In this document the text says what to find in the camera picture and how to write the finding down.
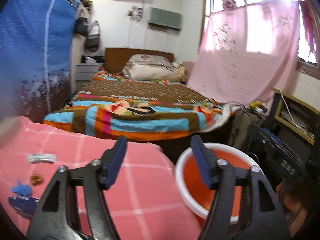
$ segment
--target blue plush toy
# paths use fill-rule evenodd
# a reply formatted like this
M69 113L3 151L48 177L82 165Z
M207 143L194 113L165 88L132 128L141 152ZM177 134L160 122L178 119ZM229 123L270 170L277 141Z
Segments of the blue plush toy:
M17 193L18 195L31 196L31 187L29 185L22 185L18 181L18 185L11 188L11 192Z

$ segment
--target pillow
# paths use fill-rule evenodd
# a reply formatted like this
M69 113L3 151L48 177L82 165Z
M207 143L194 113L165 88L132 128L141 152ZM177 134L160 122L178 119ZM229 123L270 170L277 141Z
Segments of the pillow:
M132 80L171 80L180 82L178 69L173 71L159 66L135 64L127 70Z
M148 65L148 66L164 66L168 69L172 69L172 65L170 61L167 58L162 56L135 54L129 58L126 65L128 67L132 67L135 64Z
M177 63L177 62L173 62L172 66L176 69L180 82L184 82L184 83L187 82L188 74L187 74L186 66L182 63Z

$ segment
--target colorful bedspread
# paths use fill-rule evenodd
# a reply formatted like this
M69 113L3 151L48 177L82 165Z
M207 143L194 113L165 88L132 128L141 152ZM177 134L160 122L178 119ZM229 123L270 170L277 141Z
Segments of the colorful bedspread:
M151 114L117 111L120 102L129 108L151 106ZM205 98L181 83L131 81L99 72L71 106L48 114L43 123L103 139L120 135L131 141L156 141L186 137L207 130L222 118L223 104Z

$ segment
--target hanging bag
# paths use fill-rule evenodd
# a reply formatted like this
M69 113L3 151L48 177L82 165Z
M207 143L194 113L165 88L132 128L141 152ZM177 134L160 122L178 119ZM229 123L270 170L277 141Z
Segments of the hanging bag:
M85 40L84 43L84 49L96 52L99 48L100 45L100 33L101 33L101 28L99 25L98 21L94 21L92 25L89 28L89 33L92 32L92 29L97 26L98 27L98 32L95 32L94 34L89 34Z
M89 33L88 19L86 17L81 16L82 12L84 12L83 9L81 9L80 17L76 21L74 33L87 37Z

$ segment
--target blue wardrobe cover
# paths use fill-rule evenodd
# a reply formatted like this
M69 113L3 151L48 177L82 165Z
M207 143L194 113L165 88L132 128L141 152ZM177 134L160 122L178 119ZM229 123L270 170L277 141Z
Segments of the blue wardrobe cover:
M40 122L70 94L76 8L67 0L9 0L0 13L0 117Z

